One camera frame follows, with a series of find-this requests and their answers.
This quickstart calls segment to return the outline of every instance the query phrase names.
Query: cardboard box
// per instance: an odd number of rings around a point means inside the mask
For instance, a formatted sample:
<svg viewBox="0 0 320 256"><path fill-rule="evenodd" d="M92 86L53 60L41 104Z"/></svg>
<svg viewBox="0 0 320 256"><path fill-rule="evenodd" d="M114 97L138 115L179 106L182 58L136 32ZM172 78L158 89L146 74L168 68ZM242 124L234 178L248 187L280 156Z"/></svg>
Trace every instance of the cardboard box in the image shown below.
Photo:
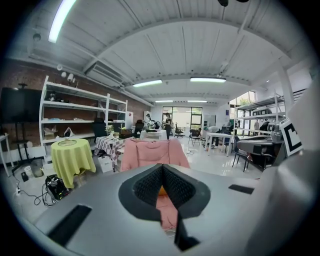
<svg viewBox="0 0 320 256"><path fill-rule="evenodd" d="M98 162L103 173L113 171L112 161L109 156L98 157Z"/></svg>

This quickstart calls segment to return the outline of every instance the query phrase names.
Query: tv screen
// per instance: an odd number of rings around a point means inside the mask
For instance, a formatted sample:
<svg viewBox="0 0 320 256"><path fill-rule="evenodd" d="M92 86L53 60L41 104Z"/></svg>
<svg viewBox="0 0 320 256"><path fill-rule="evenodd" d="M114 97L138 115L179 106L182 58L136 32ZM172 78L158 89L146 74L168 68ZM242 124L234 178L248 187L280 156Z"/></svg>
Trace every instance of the tv screen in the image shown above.
<svg viewBox="0 0 320 256"><path fill-rule="evenodd" d="M39 122L41 90L2 88L0 107L2 124Z"/></svg>

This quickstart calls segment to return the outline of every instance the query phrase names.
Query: ceiling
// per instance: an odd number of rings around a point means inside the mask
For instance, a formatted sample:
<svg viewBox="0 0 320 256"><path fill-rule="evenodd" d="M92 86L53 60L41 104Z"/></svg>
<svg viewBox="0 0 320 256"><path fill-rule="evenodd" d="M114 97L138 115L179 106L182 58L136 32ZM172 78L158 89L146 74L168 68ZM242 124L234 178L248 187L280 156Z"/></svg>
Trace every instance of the ceiling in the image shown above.
<svg viewBox="0 0 320 256"><path fill-rule="evenodd" d="M218 0L78 0L51 43L60 2L44 1L31 14L7 56L62 64L151 103L205 98L219 106L259 90L263 83L253 81L274 62L288 69L311 53L299 25L273 0L229 0L227 7ZM97 71L97 62L116 80ZM217 74L227 82L190 82ZM163 83L132 87L155 79Z"/></svg>

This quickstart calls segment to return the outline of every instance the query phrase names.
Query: pink cloth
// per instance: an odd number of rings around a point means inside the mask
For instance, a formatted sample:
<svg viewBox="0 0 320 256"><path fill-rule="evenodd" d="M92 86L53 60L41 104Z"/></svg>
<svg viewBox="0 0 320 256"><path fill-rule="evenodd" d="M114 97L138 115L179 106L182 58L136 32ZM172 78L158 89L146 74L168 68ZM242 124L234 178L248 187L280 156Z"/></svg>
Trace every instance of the pink cloth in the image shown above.
<svg viewBox="0 0 320 256"><path fill-rule="evenodd" d="M154 142L127 139L124 148L121 172L151 164L173 164L190 168L181 144L175 138ZM158 196L156 208L161 212L164 230L177 226L178 211L167 195Z"/></svg>
<svg viewBox="0 0 320 256"><path fill-rule="evenodd" d="M181 144L176 138L153 142L127 139L124 148L121 172L158 163L190 168Z"/></svg>

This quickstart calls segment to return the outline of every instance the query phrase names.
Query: black mesh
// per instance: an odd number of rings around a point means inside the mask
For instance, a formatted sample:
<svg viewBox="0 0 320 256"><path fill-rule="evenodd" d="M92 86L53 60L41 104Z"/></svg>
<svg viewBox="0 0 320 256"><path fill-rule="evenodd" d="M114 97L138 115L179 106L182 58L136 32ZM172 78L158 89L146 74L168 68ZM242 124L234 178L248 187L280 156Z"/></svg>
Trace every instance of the black mesh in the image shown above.
<svg viewBox="0 0 320 256"><path fill-rule="evenodd" d="M167 169L162 170L162 185L176 209L189 201L196 193L191 183Z"/></svg>
<svg viewBox="0 0 320 256"><path fill-rule="evenodd" d="M162 186L162 169L159 168L141 178L133 185L134 194L145 203L156 207L159 190Z"/></svg>

